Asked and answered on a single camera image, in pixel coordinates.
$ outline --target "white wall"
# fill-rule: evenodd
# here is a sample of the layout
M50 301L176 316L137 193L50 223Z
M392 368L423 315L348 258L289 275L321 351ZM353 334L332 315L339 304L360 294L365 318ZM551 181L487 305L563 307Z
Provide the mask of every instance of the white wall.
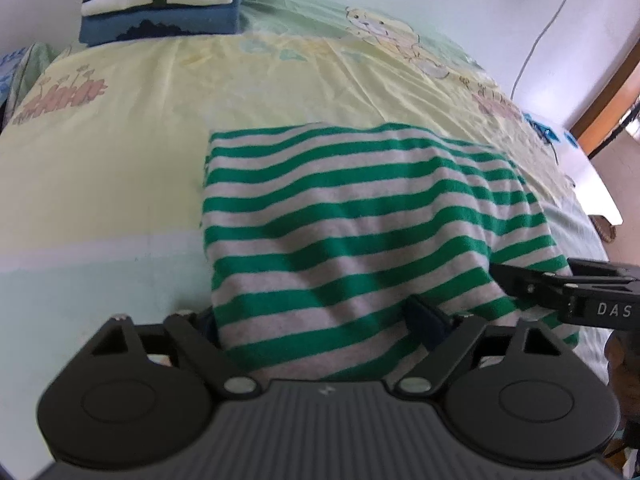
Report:
M78 37L81 0L0 0L0 52ZM531 45L562 0L337 0L376 7L415 27L430 22L509 93ZM515 101L569 125L640 37L640 0L569 0L538 45Z

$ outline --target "blue object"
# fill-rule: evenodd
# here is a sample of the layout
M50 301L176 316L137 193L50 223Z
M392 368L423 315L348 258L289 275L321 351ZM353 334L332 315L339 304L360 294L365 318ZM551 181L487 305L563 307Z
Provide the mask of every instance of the blue object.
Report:
M6 56L0 57L0 105L6 101L6 98L9 95L15 69L18 66L18 63L21 62L25 52L27 52L26 48L20 48Z
M453 320L439 308L425 303L419 296L410 296L402 304L406 327L429 351L443 343L453 332Z
M238 34L240 4L178 7L175 9L141 9L83 16L80 42L96 46L113 41L193 36L196 34Z
M549 144L553 142L560 142L558 136L554 133L554 131L536 120L534 120L531 115L524 114L524 118L529 123L533 129L538 133L541 139L546 140L546 143Z
M574 136L572 136L572 134L571 134L570 132L565 132L565 133L564 133L564 138L565 138L566 140L568 140L568 141L569 141L569 144L570 144L570 145L572 145L574 148L579 148L579 146L578 146L578 141L577 141L577 140L575 140L575 137L574 137Z

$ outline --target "cartoon bear print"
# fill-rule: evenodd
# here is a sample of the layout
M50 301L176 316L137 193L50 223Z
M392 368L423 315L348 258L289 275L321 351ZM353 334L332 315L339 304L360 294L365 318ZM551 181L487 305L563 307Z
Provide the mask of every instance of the cartoon bear print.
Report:
M420 36L409 25L368 10L353 7L346 10L347 19L356 27L349 29L352 34L401 57L429 77L444 79L449 75L449 69L420 46Z

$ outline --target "hand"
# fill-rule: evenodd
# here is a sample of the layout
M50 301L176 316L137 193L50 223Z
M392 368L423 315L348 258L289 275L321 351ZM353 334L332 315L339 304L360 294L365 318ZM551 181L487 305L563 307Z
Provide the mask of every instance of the hand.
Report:
M625 350L615 333L609 337L604 355L609 361L609 386L618 398L622 416L640 415L640 374L626 368Z

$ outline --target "blue folded shirt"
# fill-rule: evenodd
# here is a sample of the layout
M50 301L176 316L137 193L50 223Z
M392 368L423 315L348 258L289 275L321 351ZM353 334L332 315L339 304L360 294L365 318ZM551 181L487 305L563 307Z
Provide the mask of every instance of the blue folded shirt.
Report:
M238 34L240 3L177 9L140 9L83 16L80 42L96 46L113 41L192 36L197 34Z
M10 54L0 56L0 105L6 101L9 95L9 88L11 88L11 81L14 77L15 69L22 60L25 52L27 52L26 48L20 48Z

